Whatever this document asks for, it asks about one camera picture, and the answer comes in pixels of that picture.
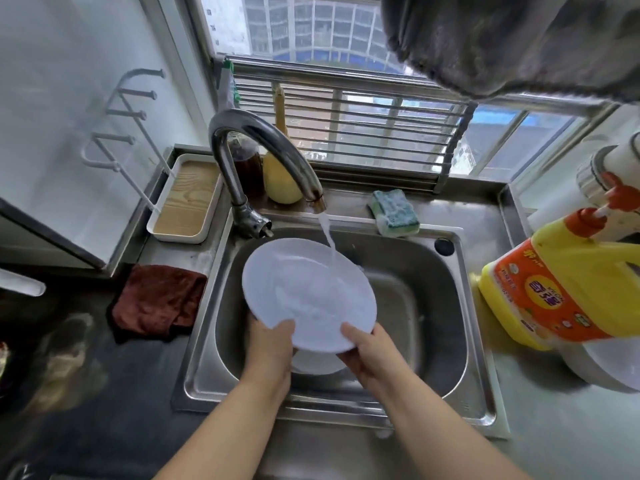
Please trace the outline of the person's right hand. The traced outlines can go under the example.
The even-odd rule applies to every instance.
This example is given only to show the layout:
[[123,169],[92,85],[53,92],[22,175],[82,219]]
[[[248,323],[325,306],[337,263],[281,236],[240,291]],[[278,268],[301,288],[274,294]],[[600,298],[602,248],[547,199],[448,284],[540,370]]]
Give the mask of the person's right hand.
[[338,357],[380,403],[393,396],[396,386],[413,373],[388,332],[378,322],[375,323],[370,345],[353,347]]

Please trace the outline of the person's left hand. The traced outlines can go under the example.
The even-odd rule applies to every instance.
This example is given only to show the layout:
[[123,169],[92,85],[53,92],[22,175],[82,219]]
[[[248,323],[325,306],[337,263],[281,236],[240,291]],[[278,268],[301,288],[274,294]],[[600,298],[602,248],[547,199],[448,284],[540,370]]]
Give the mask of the person's left hand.
[[248,315],[248,341],[241,382],[257,385],[270,394],[284,397],[291,386],[293,345],[269,341],[269,330],[253,314]]

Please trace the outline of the white round plate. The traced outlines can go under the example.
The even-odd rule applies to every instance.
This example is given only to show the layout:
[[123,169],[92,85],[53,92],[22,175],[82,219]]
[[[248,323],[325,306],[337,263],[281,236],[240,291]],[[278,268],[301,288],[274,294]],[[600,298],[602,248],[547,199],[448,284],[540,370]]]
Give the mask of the white round plate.
[[331,247],[301,238],[258,246],[242,273],[244,299],[268,328],[293,319],[292,345],[338,354],[353,348],[340,332],[343,322],[372,331],[376,297],[363,270]]

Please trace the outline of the person's right forearm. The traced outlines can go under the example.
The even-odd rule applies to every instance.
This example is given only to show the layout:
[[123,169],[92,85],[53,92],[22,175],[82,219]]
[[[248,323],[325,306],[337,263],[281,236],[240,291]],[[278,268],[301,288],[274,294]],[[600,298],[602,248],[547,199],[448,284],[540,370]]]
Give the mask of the person's right forearm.
[[424,480],[532,480],[410,370],[369,387]]

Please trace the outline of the person's left forearm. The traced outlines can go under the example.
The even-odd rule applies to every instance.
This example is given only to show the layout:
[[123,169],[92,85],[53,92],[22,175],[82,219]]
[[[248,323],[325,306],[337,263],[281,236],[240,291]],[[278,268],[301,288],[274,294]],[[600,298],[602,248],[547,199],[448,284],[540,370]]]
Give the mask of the person's left forearm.
[[153,480],[253,480],[291,370],[246,372]]

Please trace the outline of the stainless steel sink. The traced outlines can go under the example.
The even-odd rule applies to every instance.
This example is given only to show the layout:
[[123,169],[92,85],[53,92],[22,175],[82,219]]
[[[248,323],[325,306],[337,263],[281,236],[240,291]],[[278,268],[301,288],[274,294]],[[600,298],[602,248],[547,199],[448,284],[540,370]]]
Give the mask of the stainless steel sink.
[[388,332],[412,370],[488,437],[510,431],[495,366],[484,350],[460,226],[420,226],[382,237],[371,218],[331,216],[329,247],[318,218],[267,212],[275,235],[244,238],[228,214],[172,396],[176,411],[209,412],[244,368],[248,305],[297,321],[292,382],[279,417],[392,428],[382,405],[336,353],[352,346],[344,322]]

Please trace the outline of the white bowl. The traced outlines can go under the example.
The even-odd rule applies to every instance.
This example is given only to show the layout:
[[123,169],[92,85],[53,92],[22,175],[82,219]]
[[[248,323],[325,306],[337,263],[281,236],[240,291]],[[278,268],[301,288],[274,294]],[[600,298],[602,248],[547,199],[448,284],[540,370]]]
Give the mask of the white bowl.
[[299,349],[292,357],[293,373],[308,376],[325,376],[345,369],[341,359],[331,353],[318,353]]

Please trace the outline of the green and yellow sponge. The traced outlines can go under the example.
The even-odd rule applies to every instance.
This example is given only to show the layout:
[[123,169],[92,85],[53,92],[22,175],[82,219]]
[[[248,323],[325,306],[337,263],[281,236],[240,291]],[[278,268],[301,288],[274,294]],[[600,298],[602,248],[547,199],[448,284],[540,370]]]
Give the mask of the green and yellow sponge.
[[403,190],[374,191],[368,206],[383,237],[402,238],[419,233],[420,221]]

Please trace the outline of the dark red cloth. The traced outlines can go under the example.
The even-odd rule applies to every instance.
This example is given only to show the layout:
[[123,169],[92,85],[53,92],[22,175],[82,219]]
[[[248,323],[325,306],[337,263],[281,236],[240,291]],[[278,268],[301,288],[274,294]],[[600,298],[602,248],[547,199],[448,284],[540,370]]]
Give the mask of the dark red cloth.
[[207,277],[166,265],[134,265],[110,312],[128,336],[171,339],[196,322]]

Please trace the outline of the yellow gourd-shaped scrubber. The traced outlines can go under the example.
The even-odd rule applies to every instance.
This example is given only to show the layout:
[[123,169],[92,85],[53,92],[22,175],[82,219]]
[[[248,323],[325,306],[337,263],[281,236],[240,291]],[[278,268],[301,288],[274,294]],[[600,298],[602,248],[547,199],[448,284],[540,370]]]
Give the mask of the yellow gourd-shaped scrubber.
[[[275,127],[288,136],[285,118],[285,92],[279,83],[273,84]],[[262,178],[267,197],[281,205],[291,205],[303,196],[289,172],[270,152],[262,159]]]

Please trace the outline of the white tray with wooden base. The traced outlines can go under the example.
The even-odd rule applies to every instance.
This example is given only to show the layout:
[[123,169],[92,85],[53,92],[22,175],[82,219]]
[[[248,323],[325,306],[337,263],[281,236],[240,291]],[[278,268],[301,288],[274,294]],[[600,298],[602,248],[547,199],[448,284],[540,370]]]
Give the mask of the white tray with wooden base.
[[223,181],[212,155],[185,153],[176,158],[147,222],[156,240],[201,244],[211,227]]

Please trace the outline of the dark brown glass bottle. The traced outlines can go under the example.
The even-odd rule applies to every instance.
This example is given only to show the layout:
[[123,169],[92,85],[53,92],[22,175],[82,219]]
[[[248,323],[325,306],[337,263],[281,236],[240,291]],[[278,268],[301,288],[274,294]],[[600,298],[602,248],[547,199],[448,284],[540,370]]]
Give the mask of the dark brown glass bottle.
[[227,144],[245,195],[249,198],[262,196],[265,188],[258,144],[238,132],[229,132]]

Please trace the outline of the yellow detergent bottle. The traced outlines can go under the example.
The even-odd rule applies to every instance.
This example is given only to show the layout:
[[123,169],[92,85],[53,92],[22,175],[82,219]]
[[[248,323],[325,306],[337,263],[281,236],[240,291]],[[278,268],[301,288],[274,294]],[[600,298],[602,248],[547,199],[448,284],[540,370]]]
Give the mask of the yellow detergent bottle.
[[640,337],[640,244],[599,242],[612,210],[640,208],[640,190],[606,172],[606,204],[551,222],[484,266],[477,284],[517,343],[564,344]]

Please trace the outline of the white round container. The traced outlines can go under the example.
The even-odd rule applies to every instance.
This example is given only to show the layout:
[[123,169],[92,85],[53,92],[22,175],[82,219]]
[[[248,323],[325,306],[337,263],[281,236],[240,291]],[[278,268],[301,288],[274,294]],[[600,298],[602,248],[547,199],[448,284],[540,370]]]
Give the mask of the white round container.
[[558,348],[565,364],[590,385],[640,393],[640,337],[603,339]]

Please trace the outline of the white bottle with grey cap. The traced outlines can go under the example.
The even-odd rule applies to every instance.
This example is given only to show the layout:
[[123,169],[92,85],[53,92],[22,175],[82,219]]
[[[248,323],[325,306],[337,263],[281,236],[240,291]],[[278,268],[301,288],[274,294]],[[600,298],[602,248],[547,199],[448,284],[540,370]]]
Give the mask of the white bottle with grey cap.
[[590,205],[603,204],[605,193],[616,182],[640,191],[640,130],[620,143],[605,135],[588,136],[580,146],[590,150],[589,159],[579,167],[575,180]]

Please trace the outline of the grey hanging towel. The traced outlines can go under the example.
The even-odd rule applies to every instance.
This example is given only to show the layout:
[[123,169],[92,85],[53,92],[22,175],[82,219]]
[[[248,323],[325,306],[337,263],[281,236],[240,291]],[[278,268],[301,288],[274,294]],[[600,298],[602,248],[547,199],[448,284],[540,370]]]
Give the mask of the grey hanging towel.
[[381,0],[396,58],[472,99],[640,102],[640,0]]

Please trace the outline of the metal window frame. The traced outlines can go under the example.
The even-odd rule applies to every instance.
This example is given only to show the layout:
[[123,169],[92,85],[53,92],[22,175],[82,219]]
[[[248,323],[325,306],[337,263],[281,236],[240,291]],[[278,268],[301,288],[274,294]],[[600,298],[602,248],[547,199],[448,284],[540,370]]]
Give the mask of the metal window frame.
[[472,104],[398,62],[368,0],[140,0],[159,12],[182,63],[198,42],[235,65],[241,107],[274,122],[282,86],[287,126],[309,159],[512,182],[555,167],[621,106],[594,98],[512,95]]

